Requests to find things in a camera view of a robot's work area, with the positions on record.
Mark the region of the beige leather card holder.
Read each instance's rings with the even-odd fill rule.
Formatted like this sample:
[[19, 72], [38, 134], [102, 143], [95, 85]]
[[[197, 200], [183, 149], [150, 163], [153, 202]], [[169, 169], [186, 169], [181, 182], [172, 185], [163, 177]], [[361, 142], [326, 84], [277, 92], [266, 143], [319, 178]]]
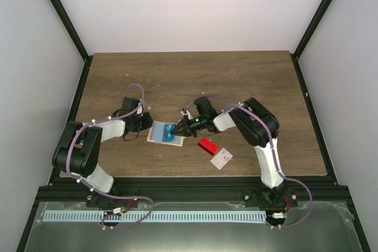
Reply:
[[154, 121], [149, 129], [146, 141], [162, 145], [183, 146], [184, 137], [171, 134], [176, 127], [175, 123]]

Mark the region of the red card black stripe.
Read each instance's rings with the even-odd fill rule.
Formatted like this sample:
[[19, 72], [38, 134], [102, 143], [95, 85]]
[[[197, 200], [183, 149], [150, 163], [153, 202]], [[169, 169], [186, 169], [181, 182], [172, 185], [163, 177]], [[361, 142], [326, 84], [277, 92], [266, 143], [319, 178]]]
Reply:
[[197, 146], [210, 156], [214, 156], [219, 150], [219, 146], [206, 137], [201, 138]]

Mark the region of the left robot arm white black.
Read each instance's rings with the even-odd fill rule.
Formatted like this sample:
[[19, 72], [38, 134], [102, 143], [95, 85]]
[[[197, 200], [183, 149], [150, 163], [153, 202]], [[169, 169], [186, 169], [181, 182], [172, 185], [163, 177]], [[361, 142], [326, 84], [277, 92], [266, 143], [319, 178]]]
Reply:
[[113, 187], [114, 178], [99, 165], [101, 143], [126, 139], [126, 135], [151, 128], [153, 120], [144, 111], [142, 100], [124, 97], [121, 108], [104, 120], [89, 123], [69, 121], [52, 157], [53, 167], [67, 173], [92, 190], [101, 191], [100, 200], [107, 207], [120, 202], [120, 191]]

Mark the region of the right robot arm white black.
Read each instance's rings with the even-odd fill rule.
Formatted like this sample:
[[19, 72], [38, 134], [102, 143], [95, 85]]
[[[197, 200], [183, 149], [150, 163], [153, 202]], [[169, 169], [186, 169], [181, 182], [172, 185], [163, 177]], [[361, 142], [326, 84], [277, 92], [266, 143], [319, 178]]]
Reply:
[[181, 110], [183, 118], [171, 134], [196, 137], [197, 132], [208, 130], [220, 133], [237, 128], [245, 141], [254, 147], [258, 157], [261, 181], [264, 187], [260, 194], [266, 205], [277, 206], [284, 198], [284, 174], [281, 169], [278, 145], [278, 119], [254, 97], [243, 103], [231, 104], [227, 110], [217, 112], [206, 96], [193, 101], [198, 116], [193, 117], [187, 108]]

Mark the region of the blue white card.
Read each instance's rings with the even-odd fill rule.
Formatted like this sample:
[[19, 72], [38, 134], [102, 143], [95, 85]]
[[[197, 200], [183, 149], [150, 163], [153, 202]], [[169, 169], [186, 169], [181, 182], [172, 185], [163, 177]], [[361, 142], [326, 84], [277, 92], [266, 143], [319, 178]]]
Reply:
[[175, 135], [171, 133], [171, 131], [175, 128], [176, 124], [166, 123], [163, 126], [163, 133], [162, 133], [162, 142], [163, 143], [170, 143], [170, 144], [177, 144], [177, 139]]

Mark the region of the white card pink pattern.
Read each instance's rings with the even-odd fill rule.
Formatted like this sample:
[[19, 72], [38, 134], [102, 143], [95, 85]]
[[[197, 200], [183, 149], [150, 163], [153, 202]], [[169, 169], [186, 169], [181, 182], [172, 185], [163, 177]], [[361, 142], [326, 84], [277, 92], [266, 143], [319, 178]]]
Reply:
[[218, 169], [221, 170], [231, 159], [233, 155], [222, 148], [211, 160], [210, 162]]

